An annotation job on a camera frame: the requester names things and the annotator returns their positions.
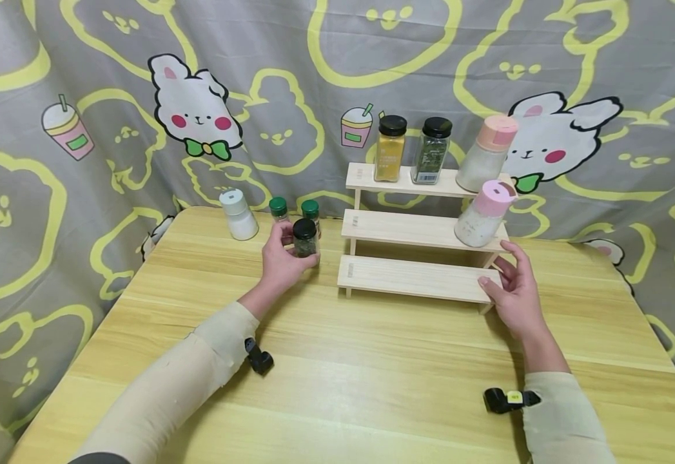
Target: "hand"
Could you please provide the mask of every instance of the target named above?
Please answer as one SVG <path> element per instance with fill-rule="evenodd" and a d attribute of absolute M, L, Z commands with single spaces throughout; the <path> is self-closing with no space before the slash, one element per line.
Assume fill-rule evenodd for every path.
<path fill-rule="evenodd" d="M 301 274 L 319 263 L 319 255 L 295 257 L 295 248 L 285 249 L 284 239 L 293 236 L 293 224 L 284 221 L 273 224 L 268 243 L 262 248 L 262 278 L 260 283 L 283 293 L 293 287 Z"/>
<path fill-rule="evenodd" d="M 517 267 L 502 257 L 497 258 L 494 264 L 500 270 L 502 288 L 487 277 L 480 278 L 479 284 L 494 300 L 500 319 L 514 338 L 523 341 L 545 336 L 549 329 L 543 320 L 531 260 L 520 246 L 512 242 L 503 240 L 502 247 L 513 254 Z"/>

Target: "drink cup illustration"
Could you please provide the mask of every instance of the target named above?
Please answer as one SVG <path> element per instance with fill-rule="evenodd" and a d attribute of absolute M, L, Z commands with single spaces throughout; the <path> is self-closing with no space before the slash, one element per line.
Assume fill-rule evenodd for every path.
<path fill-rule="evenodd" d="M 371 133 L 372 104 L 365 108 L 352 108 L 342 116 L 342 146 L 363 148 Z"/>
<path fill-rule="evenodd" d="M 77 110 L 67 104 L 63 94 L 59 95 L 59 103 L 43 112 L 43 130 L 77 161 L 95 147 Z"/>

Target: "black strap clip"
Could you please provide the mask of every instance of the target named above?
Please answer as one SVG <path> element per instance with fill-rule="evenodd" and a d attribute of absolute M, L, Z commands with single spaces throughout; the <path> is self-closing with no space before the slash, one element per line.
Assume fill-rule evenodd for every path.
<path fill-rule="evenodd" d="M 248 353 L 249 365 L 252 370 L 259 375 L 264 376 L 275 365 L 273 357 L 267 351 L 260 351 L 254 338 L 248 338 L 244 341 L 244 350 Z"/>
<path fill-rule="evenodd" d="M 507 394 L 502 388 L 489 388 L 484 391 L 487 410 L 495 414 L 506 414 L 526 406 L 538 405 L 540 402 L 541 396 L 533 391 L 509 391 Z"/>

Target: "green bow tie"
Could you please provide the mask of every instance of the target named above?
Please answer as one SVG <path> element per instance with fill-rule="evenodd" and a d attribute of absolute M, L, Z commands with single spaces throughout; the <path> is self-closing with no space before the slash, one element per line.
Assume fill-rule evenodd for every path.
<path fill-rule="evenodd" d="M 531 193 L 538 189 L 538 183 L 541 182 L 542 177 L 543 175 L 540 172 L 523 177 L 513 177 L 517 181 L 515 182 L 515 190 L 518 193 Z"/>
<path fill-rule="evenodd" d="M 231 160 L 229 144 L 220 140 L 212 143 L 200 143 L 192 139 L 185 139 L 185 148 L 188 155 L 192 157 L 200 157 L 205 153 L 206 155 L 214 155 L 221 161 Z"/>

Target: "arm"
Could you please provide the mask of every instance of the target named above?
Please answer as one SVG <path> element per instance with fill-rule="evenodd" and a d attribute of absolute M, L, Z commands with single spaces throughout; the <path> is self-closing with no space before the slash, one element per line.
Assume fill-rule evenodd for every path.
<path fill-rule="evenodd" d="M 520 246 L 503 242 L 517 267 L 498 258 L 503 287 L 488 278 L 479 283 L 494 300 L 497 313 L 523 347 L 526 390 L 541 397 L 523 410 L 528 450 L 534 464 L 611 464 L 616 462 L 605 432 L 543 319 L 538 285 Z"/>
<path fill-rule="evenodd" d="M 238 302 L 207 318 L 129 385 L 93 430 L 72 464 L 150 464 L 177 430 L 244 362 L 244 341 L 318 256 L 295 258 L 273 226 L 260 282 Z"/>

